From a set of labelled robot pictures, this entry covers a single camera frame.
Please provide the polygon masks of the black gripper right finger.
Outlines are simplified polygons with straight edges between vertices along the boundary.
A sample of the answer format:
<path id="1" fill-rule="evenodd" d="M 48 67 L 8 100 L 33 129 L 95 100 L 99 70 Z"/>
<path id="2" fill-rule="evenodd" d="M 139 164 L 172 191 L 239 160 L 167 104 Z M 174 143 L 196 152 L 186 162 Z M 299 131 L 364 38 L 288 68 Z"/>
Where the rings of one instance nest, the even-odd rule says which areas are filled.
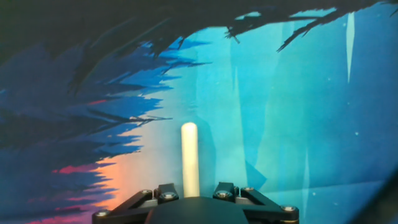
<path id="1" fill-rule="evenodd" d="M 299 209 L 293 205 L 279 205 L 253 187 L 239 188 L 233 183 L 220 182 L 213 199 L 233 203 L 248 223 L 299 224 Z"/>

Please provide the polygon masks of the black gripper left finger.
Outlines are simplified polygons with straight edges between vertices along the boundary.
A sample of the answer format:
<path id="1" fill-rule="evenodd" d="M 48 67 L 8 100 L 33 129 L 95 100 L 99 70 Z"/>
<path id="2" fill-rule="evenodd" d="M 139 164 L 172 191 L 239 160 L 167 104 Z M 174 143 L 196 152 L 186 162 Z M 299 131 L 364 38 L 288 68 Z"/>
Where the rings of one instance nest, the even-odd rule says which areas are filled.
<path id="1" fill-rule="evenodd" d="M 140 190 L 112 210 L 102 209 L 93 213 L 91 223 L 144 223 L 149 212 L 156 206 L 178 200 L 179 198 L 174 184 L 159 185 L 154 190 Z"/>

